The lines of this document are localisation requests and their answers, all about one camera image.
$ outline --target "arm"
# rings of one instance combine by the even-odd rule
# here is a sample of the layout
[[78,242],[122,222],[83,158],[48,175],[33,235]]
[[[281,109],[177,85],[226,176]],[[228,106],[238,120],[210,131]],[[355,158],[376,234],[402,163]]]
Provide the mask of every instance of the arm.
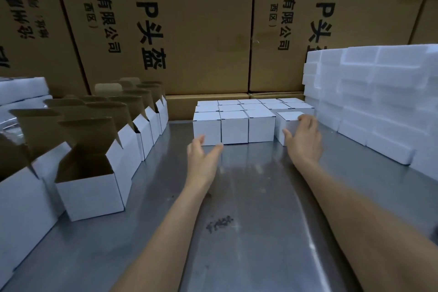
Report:
[[202,200],[216,173],[221,144],[205,155],[204,136],[187,147],[188,173],[183,191],[140,256],[125,270],[112,292],[176,292]]
[[365,292],[436,291],[438,247],[344,184],[318,164],[321,134],[303,115],[293,137],[283,130],[292,162],[303,175]]

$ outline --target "group of closed white boxes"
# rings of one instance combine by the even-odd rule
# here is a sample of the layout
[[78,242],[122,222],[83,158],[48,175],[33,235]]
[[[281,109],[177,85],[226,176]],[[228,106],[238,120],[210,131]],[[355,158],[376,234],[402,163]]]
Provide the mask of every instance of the group of closed white boxes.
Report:
[[312,51],[303,84],[320,123],[438,180],[438,44]]
[[49,108],[11,110],[22,146],[0,134],[0,289],[67,211],[72,221],[123,211],[131,178],[167,126],[139,96],[48,99]]
[[298,116],[314,112],[298,98],[198,101],[193,133],[205,135],[204,146],[269,142],[274,137],[284,145],[282,129],[295,133]]

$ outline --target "person's right hand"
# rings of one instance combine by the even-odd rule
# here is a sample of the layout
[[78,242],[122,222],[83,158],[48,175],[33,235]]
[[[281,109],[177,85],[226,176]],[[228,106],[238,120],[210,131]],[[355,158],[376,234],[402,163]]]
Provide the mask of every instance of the person's right hand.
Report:
[[318,121],[312,115],[300,115],[295,136],[283,129],[287,152],[296,167],[304,163],[317,163],[322,155],[321,133]]

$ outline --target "person's left hand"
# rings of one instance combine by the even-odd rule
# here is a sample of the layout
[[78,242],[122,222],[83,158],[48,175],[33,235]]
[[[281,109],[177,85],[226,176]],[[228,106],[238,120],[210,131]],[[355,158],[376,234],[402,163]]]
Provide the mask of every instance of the person's left hand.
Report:
[[185,187],[194,187],[207,193],[216,175],[219,155],[222,152],[223,144],[217,144],[207,155],[201,145],[205,136],[194,138],[187,146],[187,179]]

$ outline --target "metal surface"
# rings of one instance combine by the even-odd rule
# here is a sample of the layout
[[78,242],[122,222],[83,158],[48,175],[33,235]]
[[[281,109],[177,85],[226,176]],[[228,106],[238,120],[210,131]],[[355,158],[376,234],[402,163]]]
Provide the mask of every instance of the metal surface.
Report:
[[[321,132],[321,163],[331,173],[430,233],[438,212],[433,180],[323,126]],[[107,291],[181,192],[192,137],[191,123],[170,123],[135,174],[126,210],[74,223],[64,214],[3,291]],[[278,142],[226,146],[180,291],[330,290],[359,287],[285,149]]]

